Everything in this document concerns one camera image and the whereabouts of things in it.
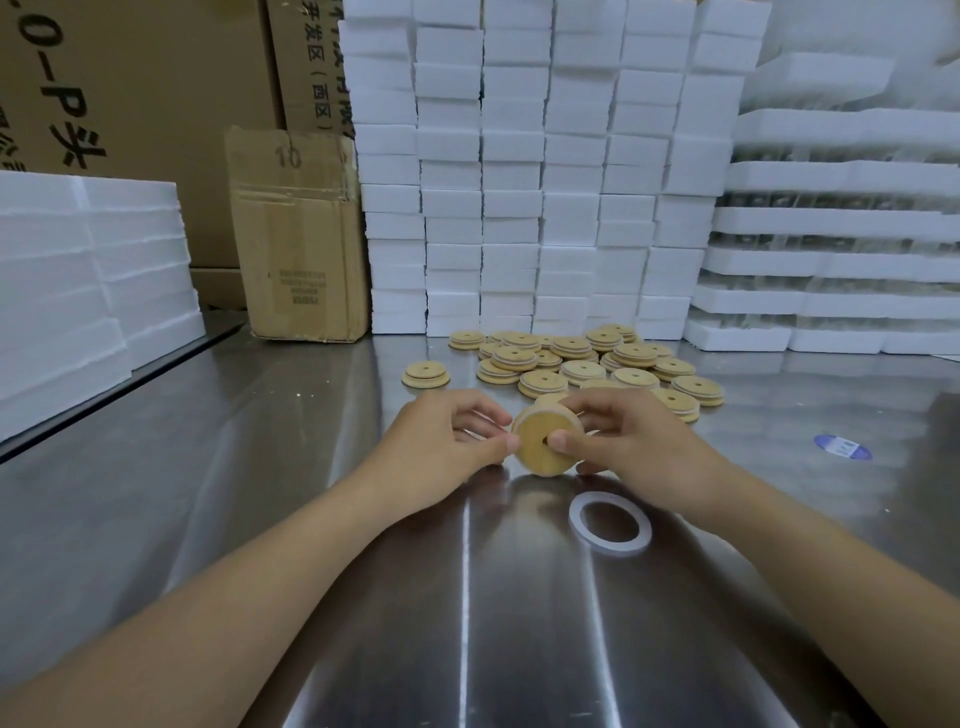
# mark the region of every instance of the blue sticker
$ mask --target blue sticker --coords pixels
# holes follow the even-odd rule
[[[844,440],[834,435],[817,435],[813,438],[817,447],[826,450],[831,455],[846,457],[848,460],[873,460],[870,451],[859,443]]]

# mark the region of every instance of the hand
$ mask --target hand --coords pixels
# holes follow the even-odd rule
[[[504,429],[512,421],[507,410],[476,389],[424,392],[403,406],[351,479],[385,497],[398,521],[440,502],[478,470],[516,452],[519,438]]]
[[[561,402],[587,432],[551,432],[547,444],[581,458],[581,474],[610,470],[635,495],[708,528],[737,468],[646,390],[587,389]]]

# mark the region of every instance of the brown cardboard box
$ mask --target brown cardboard box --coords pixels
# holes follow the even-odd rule
[[[227,132],[230,203],[251,329],[356,341],[370,321],[353,142],[335,133]]]
[[[0,164],[176,182],[193,264],[238,267],[223,135],[281,126],[263,27],[257,0],[0,3]]]
[[[337,21],[344,0],[267,0],[276,72],[291,132],[353,137]]]

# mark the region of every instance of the stack of styrofoam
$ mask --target stack of styrofoam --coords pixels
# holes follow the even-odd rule
[[[426,331],[410,0],[347,0],[340,47],[353,108],[374,333]]]

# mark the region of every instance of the metal table surface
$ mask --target metal table surface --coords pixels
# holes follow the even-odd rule
[[[960,594],[960,367],[928,357],[680,356],[727,388],[697,432],[735,462]],[[263,342],[246,330],[0,465],[0,688],[245,543],[348,473],[446,364],[443,340]],[[818,449],[831,433],[871,462]],[[615,559],[567,524],[605,478],[515,459],[398,524],[350,567],[249,726],[868,726],[876,718],[732,548],[647,508]],[[610,538],[610,514],[591,524]]]

